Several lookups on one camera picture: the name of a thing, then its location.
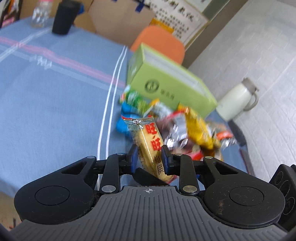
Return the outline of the clear bottle pink cap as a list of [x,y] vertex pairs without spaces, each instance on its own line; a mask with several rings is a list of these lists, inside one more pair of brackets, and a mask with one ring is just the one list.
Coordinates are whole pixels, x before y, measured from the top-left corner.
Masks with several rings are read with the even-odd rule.
[[45,27],[53,6],[52,0],[40,0],[33,11],[31,26],[35,28]]

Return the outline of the blue striped tablecloth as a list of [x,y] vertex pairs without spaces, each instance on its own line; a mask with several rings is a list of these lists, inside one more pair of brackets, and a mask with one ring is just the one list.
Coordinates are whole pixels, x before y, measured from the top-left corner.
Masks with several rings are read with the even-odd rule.
[[1,192],[16,192],[86,156],[131,146],[117,132],[128,47],[72,27],[30,19],[1,29]]

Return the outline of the yellow silver snack packet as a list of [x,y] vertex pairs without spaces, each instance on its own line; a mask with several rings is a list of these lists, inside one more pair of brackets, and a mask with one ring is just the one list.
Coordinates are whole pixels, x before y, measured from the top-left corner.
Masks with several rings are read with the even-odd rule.
[[143,117],[153,116],[156,119],[162,120],[167,116],[171,115],[174,111],[167,107],[159,99],[154,99],[148,105],[147,110],[144,112]]

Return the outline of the blue snack packet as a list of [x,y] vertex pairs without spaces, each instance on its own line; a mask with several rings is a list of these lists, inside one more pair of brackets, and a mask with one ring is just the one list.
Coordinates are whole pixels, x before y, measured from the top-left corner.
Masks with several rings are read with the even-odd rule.
[[127,104],[126,102],[123,102],[121,104],[121,112],[120,117],[116,123],[116,130],[123,134],[128,140],[132,140],[132,136],[130,134],[130,131],[127,127],[127,124],[125,123],[124,119],[133,119],[133,118],[140,118],[140,116],[137,114],[137,109],[133,106]]

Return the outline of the yellow rice cracker packet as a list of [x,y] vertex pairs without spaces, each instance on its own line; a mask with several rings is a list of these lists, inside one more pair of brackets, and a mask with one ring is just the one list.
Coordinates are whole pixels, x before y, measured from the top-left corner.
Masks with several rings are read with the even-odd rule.
[[153,116],[124,119],[134,143],[138,146],[139,158],[145,171],[166,183],[173,175],[166,175],[161,157],[163,139]]

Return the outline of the white thermos jug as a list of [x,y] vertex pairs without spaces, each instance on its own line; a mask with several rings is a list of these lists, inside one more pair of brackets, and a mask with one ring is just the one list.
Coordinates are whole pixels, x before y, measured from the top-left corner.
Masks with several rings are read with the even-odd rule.
[[249,78],[244,78],[219,100],[217,113],[224,121],[230,121],[241,112],[250,111],[259,102],[257,91],[255,84]]

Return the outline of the black tumbler cup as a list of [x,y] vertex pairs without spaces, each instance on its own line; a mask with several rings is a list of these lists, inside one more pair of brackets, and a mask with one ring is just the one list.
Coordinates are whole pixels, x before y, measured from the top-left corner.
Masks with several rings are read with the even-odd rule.
[[52,33],[67,35],[79,13],[81,3],[79,1],[62,1],[58,4]]

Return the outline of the orange chair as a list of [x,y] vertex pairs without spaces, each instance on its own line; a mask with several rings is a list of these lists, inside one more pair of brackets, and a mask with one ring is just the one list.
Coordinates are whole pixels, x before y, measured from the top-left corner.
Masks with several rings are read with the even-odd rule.
[[175,36],[158,26],[148,26],[137,36],[130,47],[136,51],[140,44],[145,44],[167,56],[178,64],[182,64],[185,57],[185,48]]

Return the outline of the green pea snack bag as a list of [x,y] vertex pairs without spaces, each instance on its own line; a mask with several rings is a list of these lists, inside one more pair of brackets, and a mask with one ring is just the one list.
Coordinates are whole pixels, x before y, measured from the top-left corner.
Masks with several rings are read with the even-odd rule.
[[128,85],[119,98],[121,112],[124,114],[136,114],[140,117],[146,117],[151,111],[147,99],[142,97],[136,90],[131,89]]

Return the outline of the green cardboard box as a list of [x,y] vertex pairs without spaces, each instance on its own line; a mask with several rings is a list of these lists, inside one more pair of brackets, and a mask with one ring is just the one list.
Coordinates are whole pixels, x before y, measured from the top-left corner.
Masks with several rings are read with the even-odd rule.
[[129,60],[127,85],[147,99],[158,98],[171,109],[179,104],[188,106],[203,118],[217,106],[217,100],[199,77],[145,44]]

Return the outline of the clear bag dark dried fruit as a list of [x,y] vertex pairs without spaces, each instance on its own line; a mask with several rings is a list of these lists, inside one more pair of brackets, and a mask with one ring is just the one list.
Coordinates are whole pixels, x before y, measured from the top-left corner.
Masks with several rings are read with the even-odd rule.
[[182,112],[177,111],[161,120],[156,121],[164,144],[170,151],[187,154],[200,151],[200,147],[189,138],[186,117]]

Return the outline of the yellow egg cake bag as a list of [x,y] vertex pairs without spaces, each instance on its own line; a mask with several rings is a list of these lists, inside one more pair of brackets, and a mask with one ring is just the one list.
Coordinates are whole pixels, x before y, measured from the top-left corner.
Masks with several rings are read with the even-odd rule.
[[195,144],[208,150],[221,148],[220,141],[212,136],[206,122],[196,111],[180,103],[177,110],[185,115],[188,136]]

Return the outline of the silver foil snack bag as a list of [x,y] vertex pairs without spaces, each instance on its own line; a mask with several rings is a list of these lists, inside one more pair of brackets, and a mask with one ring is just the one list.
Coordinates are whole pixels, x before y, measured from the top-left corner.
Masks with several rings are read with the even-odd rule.
[[226,149],[237,143],[234,134],[225,124],[209,121],[207,122],[207,126],[213,140],[217,143],[220,149]]

